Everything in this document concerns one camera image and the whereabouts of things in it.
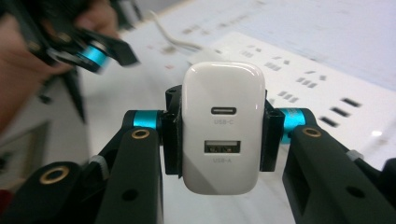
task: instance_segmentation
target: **finger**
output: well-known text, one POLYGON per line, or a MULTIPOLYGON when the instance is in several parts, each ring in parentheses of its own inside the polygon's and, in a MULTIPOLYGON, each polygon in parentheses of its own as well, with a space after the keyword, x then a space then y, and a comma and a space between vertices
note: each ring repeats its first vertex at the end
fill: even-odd
POLYGON ((70 66, 65 64, 49 66, 29 52, 18 27, 17 21, 8 15, 0 27, 0 34, 7 33, 0 36, 0 59, 4 67, 9 70, 30 71, 28 74, 39 74, 41 77, 60 74, 70 69, 70 66))
POLYGON ((76 26, 119 37, 116 13, 105 0, 92 1, 89 9, 77 17, 76 26))

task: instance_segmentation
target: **metal screw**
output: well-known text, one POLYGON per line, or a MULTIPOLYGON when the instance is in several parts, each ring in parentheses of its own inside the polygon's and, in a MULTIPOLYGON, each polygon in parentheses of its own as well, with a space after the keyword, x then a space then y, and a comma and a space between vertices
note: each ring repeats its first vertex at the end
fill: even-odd
POLYGON ((39 51, 41 50, 40 46, 33 42, 33 41, 29 41, 29 43, 27 44, 27 47, 29 48, 30 51, 39 51))
POLYGON ((304 128, 303 133, 311 137, 321 137, 321 132, 313 128, 304 128))
POLYGON ((59 33, 58 34, 58 38, 60 38, 63 42, 70 42, 72 40, 72 38, 70 37, 70 35, 67 35, 65 33, 59 33))
POLYGON ((149 136, 149 131, 147 130, 136 130, 132 133, 132 138, 134 139, 143 139, 143 138, 147 138, 149 136))
POLYGON ((49 185, 49 184, 54 184, 57 183, 61 180, 63 180, 67 175, 69 174, 70 170, 67 166, 57 166, 54 167, 50 170, 48 170, 46 173, 44 173, 40 177, 40 183, 43 185, 49 185), (51 177, 53 173, 60 172, 60 174, 56 177, 51 177))

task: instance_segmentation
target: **white charger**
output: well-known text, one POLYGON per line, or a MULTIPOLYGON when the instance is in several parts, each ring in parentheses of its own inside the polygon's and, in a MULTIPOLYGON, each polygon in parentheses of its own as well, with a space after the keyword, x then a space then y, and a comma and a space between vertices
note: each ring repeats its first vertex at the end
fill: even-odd
POLYGON ((199 194, 234 195, 257 183, 265 81, 249 63, 193 65, 182 86, 186 187, 199 194))

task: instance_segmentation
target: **white surface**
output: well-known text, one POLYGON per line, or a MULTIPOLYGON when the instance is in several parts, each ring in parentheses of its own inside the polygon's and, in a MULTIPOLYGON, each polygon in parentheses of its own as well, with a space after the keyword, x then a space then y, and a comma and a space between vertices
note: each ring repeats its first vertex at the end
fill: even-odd
POLYGON ((50 87, 48 96, 52 99, 49 105, 41 103, 35 95, 31 97, 2 135, 0 145, 48 122, 43 165, 55 161, 82 164, 89 157, 87 130, 60 79, 50 87))
POLYGON ((197 53, 191 55, 187 61, 190 64, 205 63, 205 62, 223 62, 224 58, 212 48, 205 48, 199 50, 197 53))
POLYGON ((182 87, 183 180, 200 194, 251 191, 260 170, 265 79, 249 63, 198 63, 182 87), (214 115, 213 107, 234 107, 214 115), (239 141, 239 153, 205 153, 205 141, 239 141))
MULTIPOLYGON (((294 59, 297 57, 295 54, 298 54, 316 61, 314 67, 309 69, 325 68, 330 72, 326 76, 326 82, 332 83, 332 88, 326 87, 320 100, 313 100, 312 105, 306 105, 308 107, 319 108, 321 104, 341 106, 338 105, 338 101, 328 101, 327 98, 341 93, 350 94, 348 96, 353 99, 364 98, 364 102, 367 100, 369 103, 364 104, 364 108, 371 107, 370 111, 376 110, 378 104, 387 105, 385 111, 377 109, 376 113, 382 113, 376 114, 377 117, 364 114, 362 108, 348 109, 352 115, 349 119, 332 117, 342 124, 338 128, 351 126, 354 132, 362 130, 365 134, 369 132, 365 127, 366 122, 381 124, 379 127, 381 130, 374 130, 375 132, 372 133, 377 136, 374 140, 363 139, 362 143, 354 139, 348 140, 353 142, 352 144, 360 145, 359 150, 365 154, 366 159, 373 161, 375 166, 380 168, 385 158, 394 155, 396 146, 396 138, 393 134, 396 131, 396 124, 389 120, 395 110, 394 92, 384 91, 378 87, 372 89, 372 85, 354 78, 351 79, 354 80, 353 85, 346 87, 336 79, 345 77, 343 74, 349 74, 395 91, 396 29, 393 29, 396 21, 395 8, 392 1, 375 0, 337 2, 196 0, 163 15, 162 22, 170 34, 202 45, 214 44, 216 40, 219 41, 216 46, 221 45, 224 42, 221 39, 231 31, 255 37, 255 46, 261 44, 266 46, 264 43, 266 42, 286 50, 278 49, 282 52, 282 55, 279 55, 282 58, 278 59, 280 61, 273 61, 274 64, 283 63, 284 59, 288 58, 283 58, 283 54, 294 59), (361 85, 375 91, 361 89, 361 85), (355 91, 365 93, 358 95, 355 91), (380 98, 373 98, 377 94, 380 94, 380 98), (370 121, 352 122, 353 116, 357 117, 359 114, 369 117, 370 121)), ((170 48, 152 22, 125 34, 124 39, 132 45, 141 64, 132 68, 121 68, 112 62, 101 76, 93 74, 84 76, 92 154, 99 152, 120 128, 127 110, 165 109, 164 92, 181 84, 189 67, 186 61, 188 52, 170 48)), ((230 48, 230 50, 241 50, 248 46, 249 43, 235 43, 234 49, 230 48)), ((250 55, 248 52, 245 54, 245 56, 241 55, 241 52, 237 51, 235 54, 230 54, 230 57, 242 58, 250 55)), ((252 57, 254 60, 260 59, 256 54, 252 57)), ((264 62, 268 61, 257 65, 264 69, 267 69, 266 66, 272 66, 264 62)), ((305 76, 307 67, 290 63, 290 66, 292 65, 299 67, 298 73, 294 69, 288 70, 286 65, 282 64, 285 67, 272 74, 275 76, 280 72, 283 74, 288 71, 293 76, 305 76)), ((314 74, 311 78, 320 78, 320 75, 314 74)), ((271 84, 274 78, 268 76, 266 76, 267 87, 272 89, 270 92, 273 94, 272 99, 275 100, 275 104, 281 105, 281 97, 276 95, 280 93, 278 91, 286 89, 302 99, 293 104, 301 106, 299 103, 304 102, 304 95, 309 93, 309 88, 299 86, 294 92, 288 84, 292 82, 296 85, 294 77, 286 79, 284 84, 274 86, 271 84)), ((321 85, 319 80, 318 83, 320 85, 314 88, 315 91, 325 86, 321 85)), ((320 116, 332 116, 327 106, 323 108, 323 113, 319 113, 320 116)), ((281 182, 286 156, 287 150, 282 147, 278 155, 276 171, 271 174, 261 173, 256 188, 240 196, 194 194, 188 191, 183 181, 176 176, 165 175, 163 179, 165 223, 293 223, 289 202, 281 182)))
POLYGON ((396 92, 295 55, 239 33, 230 33, 212 45, 232 61, 253 63, 266 79, 267 99, 274 107, 306 107, 314 112, 318 125, 350 149, 381 169, 387 158, 396 157, 393 146, 372 147, 381 133, 390 132, 396 116, 396 92), (342 101, 350 99, 359 107, 342 101), (348 113, 343 117, 333 108, 348 113), (323 122, 327 118, 336 127, 323 122), (381 150, 382 159, 371 155, 381 150))

